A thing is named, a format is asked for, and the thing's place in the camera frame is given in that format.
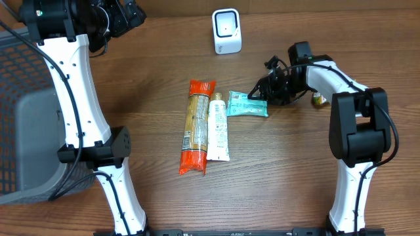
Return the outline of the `teal snack packet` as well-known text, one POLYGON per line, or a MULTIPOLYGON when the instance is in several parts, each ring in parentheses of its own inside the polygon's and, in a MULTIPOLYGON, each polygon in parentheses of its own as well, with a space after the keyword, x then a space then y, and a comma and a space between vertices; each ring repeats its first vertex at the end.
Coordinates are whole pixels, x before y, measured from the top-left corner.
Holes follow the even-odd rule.
POLYGON ((230 91, 227 107, 227 116, 254 115, 268 117, 267 101, 252 100, 241 92, 230 91))

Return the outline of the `orange spaghetti pack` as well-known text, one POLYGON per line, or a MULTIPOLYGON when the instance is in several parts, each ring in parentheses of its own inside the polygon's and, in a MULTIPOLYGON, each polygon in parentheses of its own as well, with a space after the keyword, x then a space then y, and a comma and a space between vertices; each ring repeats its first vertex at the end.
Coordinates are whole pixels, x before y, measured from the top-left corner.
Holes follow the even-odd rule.
POLYGON ((180 175, 186 174, 189 170, 202 171, 205 174, 209 103, 215 86, 216 81, 190 81, 180 166, 178 169, 180 175))

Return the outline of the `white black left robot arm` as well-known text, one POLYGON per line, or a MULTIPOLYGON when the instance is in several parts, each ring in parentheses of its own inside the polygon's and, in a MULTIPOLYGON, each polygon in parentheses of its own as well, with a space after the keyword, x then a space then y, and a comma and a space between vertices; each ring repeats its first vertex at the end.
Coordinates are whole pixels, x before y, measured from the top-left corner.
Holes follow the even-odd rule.
POLYGON ((111 208, 114 235, 145 235, 146 213, 129 173, 129 131, 106 122, 90 59, 104 54, 111 38, 143 24, 146 13, 134 0, 26 0, 20 17, 30 47, 45 59, 60 103, 65 142, 58 158, 91 169, 111 208))

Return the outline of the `white tube with gold cap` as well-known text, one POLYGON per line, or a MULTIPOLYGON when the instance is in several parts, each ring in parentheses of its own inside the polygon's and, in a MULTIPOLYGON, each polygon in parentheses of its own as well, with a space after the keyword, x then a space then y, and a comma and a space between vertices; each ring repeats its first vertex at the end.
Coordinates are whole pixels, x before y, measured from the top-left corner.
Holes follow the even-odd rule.
POLYGON ((209 104, 207 137, 207 160, 229 161, 226 103, 219 92, 212 95, 209 104))

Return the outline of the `green yellow snack pouch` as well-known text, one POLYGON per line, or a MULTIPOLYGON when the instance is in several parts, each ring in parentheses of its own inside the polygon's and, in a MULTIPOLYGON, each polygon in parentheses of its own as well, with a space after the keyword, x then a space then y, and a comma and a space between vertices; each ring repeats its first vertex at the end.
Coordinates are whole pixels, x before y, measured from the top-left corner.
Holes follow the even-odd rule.
POLYGON ((329 102, 319 92, 314 92, 312 95, 312 103, 314 106, 324 106, 328 104, 329 102))

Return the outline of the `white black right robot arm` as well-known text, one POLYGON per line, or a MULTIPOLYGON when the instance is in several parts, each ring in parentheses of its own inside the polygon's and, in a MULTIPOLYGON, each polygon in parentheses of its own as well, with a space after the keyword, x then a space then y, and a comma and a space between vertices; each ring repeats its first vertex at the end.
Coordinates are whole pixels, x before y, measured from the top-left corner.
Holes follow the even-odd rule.
POLYGON ((265 62, 268 75, 258 80, 248 99, 285 106, 308 91, 323 96, 331 105, 329 147, 338 166, 324 232, 384 235, 384 229, 366 227, 364 212, 373 174, 386 163, 383 154, 398 147, 386 92, 352 80, 328 55, 313 55, 307 41, 293 44, 287 52, 289 65, 277 56, 265 62))

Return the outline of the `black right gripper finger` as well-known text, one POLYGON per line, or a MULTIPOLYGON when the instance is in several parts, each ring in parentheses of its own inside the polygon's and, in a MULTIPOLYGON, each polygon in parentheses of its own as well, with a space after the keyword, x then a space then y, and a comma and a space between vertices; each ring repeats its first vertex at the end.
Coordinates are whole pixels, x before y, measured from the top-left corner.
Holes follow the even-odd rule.
POLYGON ((259 92, 264 92, 266 96, 268 95, 268 79, 267 78, 261 78, 257 81, 257 84, 254 86, 254 88, 251 90, 251 94, 259 92))
POLYGON ((264 92, 260 92, 258 94, 251 94, 247 95, 249 100, 267 100, 266 94, 264 92))

